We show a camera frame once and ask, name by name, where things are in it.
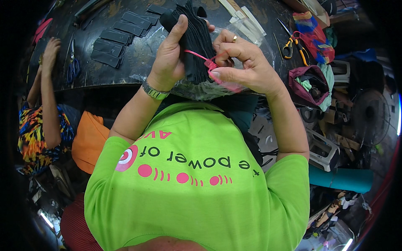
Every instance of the colorful printed shirt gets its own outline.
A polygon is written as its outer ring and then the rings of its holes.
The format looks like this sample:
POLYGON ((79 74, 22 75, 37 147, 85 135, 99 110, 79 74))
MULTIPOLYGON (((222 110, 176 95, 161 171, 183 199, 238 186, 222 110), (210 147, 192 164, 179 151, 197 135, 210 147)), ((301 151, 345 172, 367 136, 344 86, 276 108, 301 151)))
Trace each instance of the colorful printed shirt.
POLYGON ((59 106, 57 106, 57 110, 59 111, 62 141, 53 149, 48 149, 44 140, 42 106, 29 108, 28 102, 25 102, 19 111, 18 151, 25 161, 25 167, 18 170, 20 173, 27 175, 40 173, 53 161, 58 160, 60 153, 71 150, 74 139, 73 128, 59 106))
POLYGON ((309 217, 308 162, 264 174, 231 119, 202 102, 159 113, 130 146, 109 138, 85 192, 85 219, 106 251, 159 236, 207 250, 294 250, 309 217))

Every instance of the blue-handled scissors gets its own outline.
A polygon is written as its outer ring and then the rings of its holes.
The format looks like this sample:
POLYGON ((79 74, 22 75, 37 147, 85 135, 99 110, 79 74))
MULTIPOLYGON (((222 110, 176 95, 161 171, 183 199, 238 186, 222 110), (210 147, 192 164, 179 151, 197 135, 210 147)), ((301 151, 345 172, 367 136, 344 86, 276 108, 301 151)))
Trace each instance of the blue-handled scissors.
POLYGON ((78 75, 81 72, 81 67, 80 67, 80 62, 78 59, 75 58, 74 52, 75 52, 75 39, 71 41, 71 61, 70 64, 68 65, 67 69, 67 83, 71 84, 75 78, 78 77, 78 75))

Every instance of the table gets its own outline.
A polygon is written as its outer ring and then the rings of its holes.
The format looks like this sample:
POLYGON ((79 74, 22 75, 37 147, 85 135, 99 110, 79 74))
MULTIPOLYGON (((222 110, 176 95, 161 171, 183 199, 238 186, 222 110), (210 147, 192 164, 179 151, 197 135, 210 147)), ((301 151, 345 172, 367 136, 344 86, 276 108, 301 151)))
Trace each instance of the table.
MULTIPOLYGON (((162 26, 159 22, 150 28, 145 37, 135 37, 133 43, 126 47, 123 64, 119 69, 90 58, 93 42, 104 29, 112 27, 116 21, 119 21, 127 10, 139 15, 159 17, 159 15, 146 12, 150 4, 175 9, 175 2, 166 0, 115 0, 110 2, 82 31, 73 27, 72 23, 74 14, 86 2, 86 0, 78 0, 78 2, 73 3, 66 2, 62 7, 54 9, 48 15, 48 18, 53 18, 53 24, 47 36, 54 36, 62 40, 59 62, 63 65, 63 74, 59 74, 56 83, 54 83, 55 90, 127 84, 139 85, 150 73, 156 50, 161 43, 162 26), (75 55, 81 62, 81 74, 78 80, 69 86, 66 84, 65 75, 70 59, 69 42, 72 38, 76 41, 75 55)), ((267 33, 265 38, 275 57, 273 67, 285 85, 288 86, 288 71, 303 66, 303 62, 296 49, 293 51, 292 59, 282 62, 273 33, 275 33, 278 43, 282 47, 289 38, 276 18, 279 17, 285 24, 291 20, 292 29, 295 30, 292 18, 293 11, 281 0, 237 0, 236 2, 239 6, 246 6, 264 28, 267 33)), ((179 3, 184 4, 185 0, 180 0, 179 3)), ((202 6, 207 11, 208 20, 211 24, 217 27, 225 27, 230 24, 231 15, 218 0, 194 0, 193 5, 202 6)), ((292 99, 295 103, 308 105, 308 102, 298 96, 292 95, 292 99)))

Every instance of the silver metal watch strap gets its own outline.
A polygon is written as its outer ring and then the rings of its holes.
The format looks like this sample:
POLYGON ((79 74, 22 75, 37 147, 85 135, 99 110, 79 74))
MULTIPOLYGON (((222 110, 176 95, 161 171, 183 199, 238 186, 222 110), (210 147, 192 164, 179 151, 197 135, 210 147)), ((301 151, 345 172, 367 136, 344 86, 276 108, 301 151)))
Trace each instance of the silver metal watch strap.
POLYGON ((149 86, 148 80, 145 80, 144 83, 142 83, 142 88, 145 93, 157 100, 163 100, 169 95, 169 92, 160 92, 149 86))

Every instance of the pink string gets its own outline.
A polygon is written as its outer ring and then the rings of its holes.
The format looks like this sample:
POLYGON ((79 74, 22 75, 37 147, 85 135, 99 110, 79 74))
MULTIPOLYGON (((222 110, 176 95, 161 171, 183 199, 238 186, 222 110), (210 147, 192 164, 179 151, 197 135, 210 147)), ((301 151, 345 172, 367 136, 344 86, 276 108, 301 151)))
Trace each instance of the pink string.
POLYGON ((222 80, 220 80, 219 78, 216 78, 216 77, 211 73, 211 71, 212 71, 213 69, 219 67, 219 66, 218 66, 216 63, 214 63, 212 60, 215 59, 216 57, 222 56, 223 54, 227 53, 226 51, 223 52, 223 53, 221 53, 221 54, 219 54, 219 55, 214 56, 214 57, 211 58, 211 59, 207 59, 207 58, 203 57, 202 55, 200 55, 200 54, 198 54, 198 53, 196 53, 196 52, 194 52, 194 51, 184 50, 184 52, 191 53, 191 54, 193 54, 193 55, 195 55, 195 56, 197 56, 197 57, 200 57, 200 58, 202 58, 203 60, 205 60, 204 65, 205 65, 206 67, 208 67, 208 75, 209 75, 215 82, 217 82, 219 85, 222 85, 222 86, 225 87, 226 89, 229 89, 229 90, 231 90, 231 91, 233 91, 233 92, 235 92, 235 93, 238 93, 238 92, 242 91, 242 86, 241 86, 241 85, 239 85, 239 84, 237 84, 237 83, 223 82, 222 80))

